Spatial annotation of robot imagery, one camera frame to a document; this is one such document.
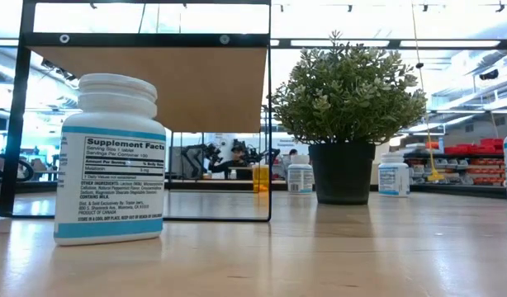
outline wooden table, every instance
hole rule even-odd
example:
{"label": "wooden table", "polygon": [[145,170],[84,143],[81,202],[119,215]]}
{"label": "wooden table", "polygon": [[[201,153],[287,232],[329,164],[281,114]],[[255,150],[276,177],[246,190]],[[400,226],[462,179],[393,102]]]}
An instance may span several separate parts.
{"label": "wooden table", "polygon": [[[176,215],[266,207],[253,194],[167,199]],[[336,206],[274,192],[273,203],[270,224],[167,222],[155,240],[67,248],[51,220],[0,219],[0,296],[507,296],[505,200],[372,193],[369,206]],[[21,211],[53,204],[17,197]]]}

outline wooden panel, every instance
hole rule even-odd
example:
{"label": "wooden panel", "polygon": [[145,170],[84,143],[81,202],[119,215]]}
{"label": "wooden panel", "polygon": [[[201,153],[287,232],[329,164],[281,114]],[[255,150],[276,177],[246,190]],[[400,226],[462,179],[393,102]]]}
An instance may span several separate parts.
{"label": "wooden panel", "polygon": [[78,77],[116,73],[153,83],[155,119],[175,132],[259,132],[266,49],[31,49]]}

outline window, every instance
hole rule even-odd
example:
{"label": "window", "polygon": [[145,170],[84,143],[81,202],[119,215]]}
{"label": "window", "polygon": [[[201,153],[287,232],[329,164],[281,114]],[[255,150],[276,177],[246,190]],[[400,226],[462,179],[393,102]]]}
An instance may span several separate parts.
{"label": "window", "polygon": [[494,124],[496,126],[501,126],[501,125],[504,125],[505,124],[505,117],[502,116],[500,118],[494,118]]}

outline wooden shelf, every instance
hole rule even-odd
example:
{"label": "wooden shelf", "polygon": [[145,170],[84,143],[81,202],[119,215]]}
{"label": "wooden shelf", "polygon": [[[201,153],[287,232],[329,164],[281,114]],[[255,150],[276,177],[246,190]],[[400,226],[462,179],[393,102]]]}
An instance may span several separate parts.
{"label": "wooden shelf", "polygon": [[30,33],[26,45],[78,78],[115,73],[158,89],[156,120],[174,132],[258,133],[268,35]]}

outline green leafy plant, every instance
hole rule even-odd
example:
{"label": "green leafy plant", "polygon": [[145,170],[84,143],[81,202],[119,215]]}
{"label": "green leafy plant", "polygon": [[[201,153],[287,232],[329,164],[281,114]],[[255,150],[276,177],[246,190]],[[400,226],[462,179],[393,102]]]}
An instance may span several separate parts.
{"label": "green leafy plant", "polygon": [[272,95],[276,120],[304,144],[383,144],[425,113],[425,94],[398,51],[342,44],[303,49],[288,82]]}

